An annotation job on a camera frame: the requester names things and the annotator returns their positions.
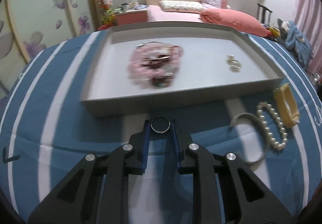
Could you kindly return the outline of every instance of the silver ring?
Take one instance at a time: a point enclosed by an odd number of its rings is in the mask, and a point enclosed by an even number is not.
[[[157,131],[156,129],[154,129],[154,127],[152,126],[152,123],[153,123],[154,119],[156,119],[156,118],[165,118],[165,119],[168,121],[168,123],[169,123],[168,128],[167,128],[166,130],[164,130],[164,131]],[[155,116],[155,117],[151,120],[151,129],[152,129],[154,132],[158,133],[158,134],[164,134],[164,133],[166,133],[166,132],[170,129],[170,125],[171,125],[171,123],[170,123],[169,119],[168,119],[167,117],[165,117],[165,116],[162,116],[162,115]]]

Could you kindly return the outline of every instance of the mattress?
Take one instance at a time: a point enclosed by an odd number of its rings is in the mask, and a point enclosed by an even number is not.
[[[0,150],[19,159],[0,163],[0,187],[20,216],[30,213],[86,154],[108,154],[142,131],[145,119],[177,119],[195,143],[210,152],[234,152],[255,160],[261,137],[246,121],[229,130],[231,118],[255,113],[258,102],[276,108],[271,91],[237,99],[146,114],[93,118],[80,103],[84,79],[106,31],[73,38],[40,52],[27,65],[5,104],[0,124]],[[287,129],[288,143],[270,150],[252,167],[255,174],[297,215],[321,181],[321,102],[294,58],[281,45],[246,35],[285,73],[300,111],[300,123]],[[268,124],[278,135],[273,119]],[[178,175],[167,135],[150,141],[143,176],[129,177],[132,224],[192,223],[191,175]]]
[[[149,5],[147,11],[148,22],[183,21],[202,23],[198,13],[166,12],[162,11],[161,7],[157,5]]]

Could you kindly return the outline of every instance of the jewelry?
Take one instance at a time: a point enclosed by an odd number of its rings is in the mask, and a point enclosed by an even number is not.
[[[165,130],[163,130],[163,131],[157,131],[156,129],[155,129],[155,126],[153,127],[153,122],[155,122],[155,120],[156,119],[158,119],[158,120],[164,120],[164,121],[166,121],[166,124],[169,124],[168,126],[167,126],[167,128],[165,129]],[[170,125],[171,125],[171,123],[170,123],[170,121],[169,121],[169,119],[167,118],[167,117],[165,117],[165,116],[161,116],[161,115],[159,115],[159,116],[155,116],[152,120],[151,120],[151,129],[154,131],[154,132],[156,132],[156,133],[158,133],[158,134],[164,134],[164,133],[166,133],[169,129],[170,129]]]
[[[135,77],[149,79],[158,87],[169,86],[180,67],[182,47],[157,41],[136,46],[128,64]]]
[[[229,64],[229,66],[230,66],[230,69],[233,72],[239,72],[240,69],[242,68],[242,63],[240,61],[237,61],[232,54],[228,54],[227,62]]]
[[[281,118],[287,128],[292,128],[299,123],[300,112],[296,100],[288,83],[273,91],[274,99],[279,109]]]
[[[265,143],[265,150],[264,152],[262,153],[262,155],[259,157],[258,160],[256,161],[245,161],[245,163],[248,165],[248,166],[252,166],[252,165],[255,165],[259,162],[261,162],[267,155],[268,151],[269,151],[269,147],[270,147],[270,144],[269,144],[269,139],[267,138],[267,133],[266,133],[266,130],[265,130],[265,126],[263,125],[262,121],[256,117],[255,115],[251,114],[251,113],[240,113],[236,116],[234,116],[230,122],[230,127],[233,128],[235,125],[236,125],[236,122],[237,122],[237,119],[239,118],[244,118],[244,119],[248,119],[250,121],[252,121],[253,123],[255,123],[255,125],[258,127],[259,131],[260,131],[260,135],[262,137],[264,137],[264,142],[266,141]]]
[[[265,121],[265,116],[263,115],[263,108],[268,110],[268,112],[271,114],[273,119],[275,119],[275,122],[279,128],[279,132],[282,137],[282,143],[279,143],[274,138],[273,133],[270,131],[268,124]],[[256,106],[256,109],[257,109],[256,114],[259,117],[259,119],[261,120],[261,123],[263,124],[263,126],[265,127],[266,136],[269,139],[270,144],[273,146],[274,149],[277,149],[278,151],[284,149],[286,146],[286,143],[287,143],[287,133],[285,132],[284,124],[283,124],[282,119],[279,117],[279,114],[277,112],[275,112],[275,109],[272,108],[272,105],[268,104],[267,102],[260,102]]]

